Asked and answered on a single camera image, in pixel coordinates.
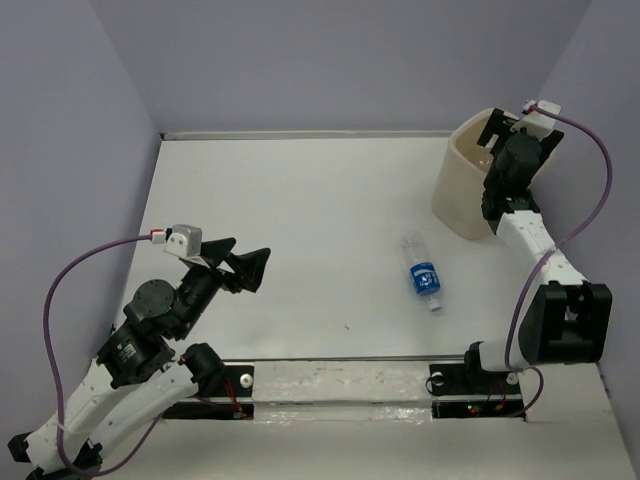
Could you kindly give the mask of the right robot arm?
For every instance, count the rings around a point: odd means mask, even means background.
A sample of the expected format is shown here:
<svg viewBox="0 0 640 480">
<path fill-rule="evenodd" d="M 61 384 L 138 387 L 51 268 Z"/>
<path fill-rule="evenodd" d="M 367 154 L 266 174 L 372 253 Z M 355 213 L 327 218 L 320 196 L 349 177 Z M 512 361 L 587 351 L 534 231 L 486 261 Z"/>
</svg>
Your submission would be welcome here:
<svg viewBox="0 0 640 480">
<path fill-rule="evenodd" d="M 578 125 L 562 116 L 559 105 L 530 100 L 520 117 L 493 110 L 477 140 L 489 147 L 492 158 L 483 182 L 483 218 L 521 261 L 527 278 L 505 339 L 476 342 L 465 354 L 460 379 L 473 392 L 491 386 L 497 372 L 594 364 L 604 353 L 612 292 L 589 281 L 561 249 L 595 220 L 612 181 L 605 181 L 604 193 L 586 220 L 563 239 L 552 238 L 531 184 L 564 138 L 556 122 Z"/>
</svg>

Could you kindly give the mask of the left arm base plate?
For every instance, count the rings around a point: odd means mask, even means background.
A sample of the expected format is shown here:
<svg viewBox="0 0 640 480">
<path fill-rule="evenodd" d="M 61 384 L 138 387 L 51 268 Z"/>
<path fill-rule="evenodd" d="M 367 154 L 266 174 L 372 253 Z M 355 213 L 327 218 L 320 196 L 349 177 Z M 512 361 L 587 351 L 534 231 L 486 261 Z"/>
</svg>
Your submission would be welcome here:
<svg viewBox="0 0 640 480">
<path fill-rule="evenodd" d="M 182 399 L 162 414 L 164 420 L 244 421 L 254 418 L 255 366 L 227 363 L 225 378 L 213 390 Z"/>
</svg>

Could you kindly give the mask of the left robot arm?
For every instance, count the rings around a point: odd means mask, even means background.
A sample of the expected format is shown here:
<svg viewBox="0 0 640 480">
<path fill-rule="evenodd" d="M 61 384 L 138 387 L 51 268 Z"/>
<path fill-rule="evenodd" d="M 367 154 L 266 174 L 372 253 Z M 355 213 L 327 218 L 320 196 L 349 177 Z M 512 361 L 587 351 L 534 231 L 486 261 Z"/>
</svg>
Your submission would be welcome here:
<svg viewBox="0 0 640 480">
<path fill-rule="evenodd" d="M 123 308 L 124 321 L 112 329 L 71 395 L 63 392 L 51 339 L 54 292 L 81 261 L 120 243 L 113 241 L 84 253 L 56 276 L 43 308 L 56 411 L 39 429 L 18 434 L 8 443 L 16 462 L 31 465 L 32 479 L 107 475 L 103 462 L 113 449 L 139 428 L 152 431 L 165 411 L 183 399 L 208 404 L 220 392 L 228 400 L 222 407 L 225 415 L 233 420 L 251 416 L 236 396 L 237 389 L 252 387 L 253 378 L 246 370 L 228 374 L 225 363 L 206 343 L 193 344 L 182 354 L 176 354 L 169 343 L 187 338 L 219 291 L 257 292 L 271 250 L 236 255 L 235 238 L 205 241 L 201 230 L 190 225 L 153 229 L 122 242 L 160 245 L 187 271 L 178 285 L 151 279 L 138 287 Z"/>
</svg>

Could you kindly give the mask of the blue label bottle row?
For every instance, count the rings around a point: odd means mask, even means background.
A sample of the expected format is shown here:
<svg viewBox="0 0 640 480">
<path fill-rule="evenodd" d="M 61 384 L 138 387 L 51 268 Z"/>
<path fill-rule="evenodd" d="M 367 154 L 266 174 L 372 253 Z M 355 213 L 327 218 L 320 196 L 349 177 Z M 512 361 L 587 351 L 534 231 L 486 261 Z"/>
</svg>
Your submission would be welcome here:
<svg viewBox="0 0 640 480">
<path fill-rule="evenodd" d="M 414 293 L 431 313 L 440 312 L 442 286 L 423 237 L 417 231 L 408 232 L 402 237 L 400 248 Z"/>
</svg>

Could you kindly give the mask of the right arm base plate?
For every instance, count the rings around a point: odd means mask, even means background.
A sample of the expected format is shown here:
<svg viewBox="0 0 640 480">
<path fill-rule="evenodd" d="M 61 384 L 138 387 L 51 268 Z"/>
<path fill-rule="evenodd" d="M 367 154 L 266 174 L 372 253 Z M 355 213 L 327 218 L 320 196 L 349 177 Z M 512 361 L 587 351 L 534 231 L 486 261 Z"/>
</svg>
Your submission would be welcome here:
<svg viewBox="0 0 640 480">
<path fill-rule="evenodd" d="M 425 389 L 436 420 L 525 417 L 519 379 L 512 373 L 470 373 L 463 363 L 434 363 Z"/>
</svg>

